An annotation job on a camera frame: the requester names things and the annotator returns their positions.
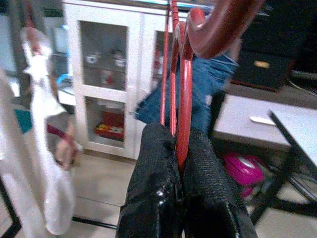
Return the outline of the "red printed box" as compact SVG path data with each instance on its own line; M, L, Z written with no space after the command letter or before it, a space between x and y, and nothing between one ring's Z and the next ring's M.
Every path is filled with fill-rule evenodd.
M104 111L94 133L103 138L124 141L124 115Z

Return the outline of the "teal rug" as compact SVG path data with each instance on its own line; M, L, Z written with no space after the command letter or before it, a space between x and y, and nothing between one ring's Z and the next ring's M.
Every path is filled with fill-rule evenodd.
M27 133L32 128L30 112L25 110L14 109L14 113L22 133Z

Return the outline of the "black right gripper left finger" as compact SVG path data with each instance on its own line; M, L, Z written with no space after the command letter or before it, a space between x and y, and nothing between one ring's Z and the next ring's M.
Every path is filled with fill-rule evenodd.
M142 131L138 160L120 208L118 238L180 238L182 221L174 137L160 123L150 123Z

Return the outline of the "white polo shirt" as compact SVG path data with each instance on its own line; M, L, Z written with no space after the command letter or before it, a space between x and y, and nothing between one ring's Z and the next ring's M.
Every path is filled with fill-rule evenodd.
M31 76L31 119L45 225L59 236L67 232L74 214L73 165L80 145L74 140L73 116L57 98L49 39L33 27L22 28L20 37L28 64L24 72Z

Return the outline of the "grey table black legs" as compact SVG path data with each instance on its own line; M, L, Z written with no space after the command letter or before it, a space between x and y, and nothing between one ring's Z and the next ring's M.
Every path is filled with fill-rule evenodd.
M250 215L252 223L256 225L267 208L317 218L317 194L311 193L293 176L294 170L304 164L316 174L317 183L317 110L298 114L271 110L270 118L290 144L290 149L281 168L274 172L266 191L256 197L255 208ZM277 197L287 181L308 203L296 203Z

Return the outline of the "blue denim jeans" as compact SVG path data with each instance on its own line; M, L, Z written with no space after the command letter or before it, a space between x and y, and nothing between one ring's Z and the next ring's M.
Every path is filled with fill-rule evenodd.
M226 54L213 59L193 57L191 126L208 133L211 124L211 97L221 91L239 64ZM162 83L145 97L135 110L135 119L146 124L160 122Z

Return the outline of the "pink round appliance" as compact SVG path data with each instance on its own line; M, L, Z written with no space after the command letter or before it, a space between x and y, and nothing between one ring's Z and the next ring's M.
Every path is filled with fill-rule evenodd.
M258 156L228 152L223 155L223 160L228 174L240 186L243 198L251 195L255 186L264 180Z

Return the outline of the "white glass-door cabinet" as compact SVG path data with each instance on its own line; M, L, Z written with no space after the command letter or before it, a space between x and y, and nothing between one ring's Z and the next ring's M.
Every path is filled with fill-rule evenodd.
M68 26L78 138L87 150L136 159L137 104L161 82L164 0L62 0ZM124 115L124 141L94 133L104 111Z

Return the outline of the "red plastic clothes hanger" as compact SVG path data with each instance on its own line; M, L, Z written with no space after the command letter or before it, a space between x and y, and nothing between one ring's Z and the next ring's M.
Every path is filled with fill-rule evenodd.
M173 44L168 53L168 26L163 48L160 123L165 124L166 81L170 80L169 129L176 138L179 172L188 155L193 86L193 56L209 59L223 53L254 19L265 0L219 0L208 15L195 7L186 21L178 17L177 0L169 0L165 23L172 23Z

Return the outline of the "white T-shirt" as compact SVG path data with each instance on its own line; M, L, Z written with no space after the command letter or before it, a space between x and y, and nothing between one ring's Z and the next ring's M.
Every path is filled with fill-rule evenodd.
M34 238L32 198L23 170L23 159L28 155L21 138L14 109L13 92L0 68L0 179L3 182L13 210L19 220L24 238Z

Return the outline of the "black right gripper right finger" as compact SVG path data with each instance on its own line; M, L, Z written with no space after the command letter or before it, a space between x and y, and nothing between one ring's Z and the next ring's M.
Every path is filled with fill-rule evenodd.
M237 184L196 128L190 131L183 191L186 238L256 238Z

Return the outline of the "small white flat object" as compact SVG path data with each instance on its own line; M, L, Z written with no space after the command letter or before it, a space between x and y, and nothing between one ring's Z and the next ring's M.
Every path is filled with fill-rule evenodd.
M267 119L267 118L262 118L262 117L250 117L250 120L252 122L255 122L255 123L261 123L261 124L266 124L266 125L272 125L272 126L275 126L275 123L270 120L270 119Z

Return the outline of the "red hanger of polo shirt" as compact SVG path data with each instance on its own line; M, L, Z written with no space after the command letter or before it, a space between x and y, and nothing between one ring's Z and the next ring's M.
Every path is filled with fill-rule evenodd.
M36 33L36 30L43 31L45 29L42 9L37 0L35 2L32 2L32 0L25 0L25 5L27 40L30 43L31 51L36 55L42 55L42 47Z

